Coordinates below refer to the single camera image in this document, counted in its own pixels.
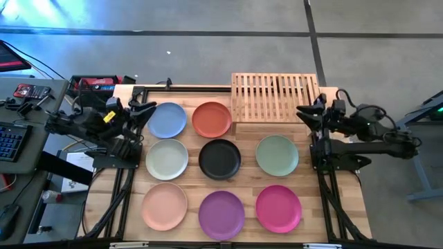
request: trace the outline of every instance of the black plate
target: black plate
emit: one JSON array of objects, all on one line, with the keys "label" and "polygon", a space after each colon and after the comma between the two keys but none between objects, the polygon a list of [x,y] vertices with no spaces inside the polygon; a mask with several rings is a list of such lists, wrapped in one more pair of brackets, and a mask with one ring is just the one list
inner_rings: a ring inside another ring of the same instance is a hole
[{"label": "black plate", "polygon": [[199,165],[202,172],[214,180],[226,180],[238,172],[242,157],[230,141],[216,139],[201,148]]}]

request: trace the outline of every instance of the tools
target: tools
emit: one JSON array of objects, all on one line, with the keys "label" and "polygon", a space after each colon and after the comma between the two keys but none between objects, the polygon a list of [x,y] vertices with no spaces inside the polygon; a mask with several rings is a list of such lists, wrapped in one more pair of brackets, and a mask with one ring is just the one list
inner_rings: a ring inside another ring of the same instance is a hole
[{"label": "tools", "polygon": [[0,100],[0,107],[4,106],[7,110],[16,111],[20,118],[26,118],[26,114],[30,111],[40,111],[42,109],[40,106],[49,98],[55,99],[50,93],[46,94],[37,104],[31,103],[30,101],[33,99],[28,97],[25,97],[21,103],[16,103],[13,98],[6,98],[5,100]]}]

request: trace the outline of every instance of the concrete floor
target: concrete floor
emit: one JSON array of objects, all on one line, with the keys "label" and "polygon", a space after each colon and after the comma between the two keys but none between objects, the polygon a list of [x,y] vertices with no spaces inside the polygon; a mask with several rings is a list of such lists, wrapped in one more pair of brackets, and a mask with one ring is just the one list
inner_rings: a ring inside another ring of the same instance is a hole
[{"label": "concrete floor", "polygon": [[[303,0],[36,2],[17,1],[19,15],[9,9],[6,16],[0,17],[0,28],[308,31]],[[317,32],[443,33],[443,3],[439,0],[310,2]],[[143,83],[171,77],[173,82],[183,84],[228,84],[232,72],[316,72],[308,37],[2,34],[0,39],[34,55],[64,77],[117,74],[137,75]],[[321,38],[318,46],[328,86],[343,87],[355,103],[378,104],[398,120],[442,90],[441,41]],[[39,77],[34,71],[18,73]],[[443,169],[436,167],[435,157],[439,154],[435,148],[441,147],[442,132],[438,127],[415,129],[424,141],[422,151],[430,180],[433,186],[443,187]],[[45,149],[55,153],[69,142],[51,136]],[[413,164],[389,156],[372,159],[373,164],[361,170],[361,179],[374,238],[388,243],[443,247],[438,229],[443,225],[443,199],[408,202],[407,194],[422,189]],[[47,212],[43,223],[54,225],[55,231],[29,237],[27,241],[74,235],[78,206],[51,208],[54,212]],[[54,222],[55,212],[63,213],[65,222]]]}]

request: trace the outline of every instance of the light green plate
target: light green plate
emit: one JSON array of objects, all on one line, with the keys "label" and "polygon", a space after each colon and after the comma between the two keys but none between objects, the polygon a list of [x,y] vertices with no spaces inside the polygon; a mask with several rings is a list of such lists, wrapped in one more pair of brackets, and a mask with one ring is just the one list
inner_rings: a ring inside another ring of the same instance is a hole
[{"label": "light green plate", "polygon": [[297,147],[284,136],[263,138],[255,150],[258,165],[272,176],[286,176],[298,164]]}]

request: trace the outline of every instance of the keyboard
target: keyboard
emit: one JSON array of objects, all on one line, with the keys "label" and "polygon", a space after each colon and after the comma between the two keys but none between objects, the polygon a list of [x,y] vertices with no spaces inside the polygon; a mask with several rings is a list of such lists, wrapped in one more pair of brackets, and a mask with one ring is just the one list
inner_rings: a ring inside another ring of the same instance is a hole
[{"label": "keyboard", "polygon": [[16,162],[32,129],[31,125],[0,122],[0,160]]}]

